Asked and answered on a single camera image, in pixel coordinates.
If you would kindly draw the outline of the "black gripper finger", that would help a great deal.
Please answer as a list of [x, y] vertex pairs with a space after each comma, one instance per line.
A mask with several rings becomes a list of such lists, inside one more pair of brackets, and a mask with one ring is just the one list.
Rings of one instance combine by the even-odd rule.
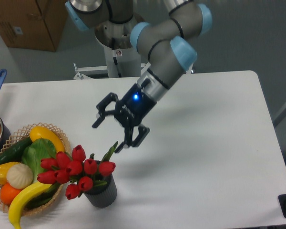
[[138, 136], [133, 140], [133, 127], [124, 128], [124, 141], [115, 149], [119, 153], [123, 148], [138, 147], [150, 132], [150, 128], [138, 125]]
[[92, 128], [97, 128], [99, 125], [105, 120], [107, 116], [110, 115], [117, 115], [120, 111], [117, 109], [117, 106], [113, 110], [107, 110], [106, 107], [111, 103], [115, 102], [117, 105], [117, 102], [119, 101], [117, 94], [115, 93], [109, 93], [106, 95], [97, 105], [96, 108], [98, 110], [97, 113], [97, 119], [92, 124]]

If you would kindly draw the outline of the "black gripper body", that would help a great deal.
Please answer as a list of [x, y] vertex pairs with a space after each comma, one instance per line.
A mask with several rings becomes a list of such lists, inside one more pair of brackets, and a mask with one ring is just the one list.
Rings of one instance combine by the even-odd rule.
[[143, 93], [141, 87], [137, 84], [134, 84], [122, 99], [114, 94], [114, 101], [114, 118], [124, 128], [138, 126], [156, 105], [156, 101]]

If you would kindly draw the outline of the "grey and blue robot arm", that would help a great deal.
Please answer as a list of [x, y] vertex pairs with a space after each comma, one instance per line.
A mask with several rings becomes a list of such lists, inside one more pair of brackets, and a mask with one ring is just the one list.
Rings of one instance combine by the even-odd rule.
[[150, 131], [143, 118], [196, 61], [188, 39], [211, 29], [210, 10], [192, 0], [167, 0], [169, 18], [152, 26], [134, 12], [131, 0], [69, 0], [65, 6], [79, 30], [94, 29], [110, 78], [138, 78], [123, 98], [109, 93], [97, 104], [93, 124], [97, 128], [112, 115], [124, 128], [115, 151], [138, 147]]

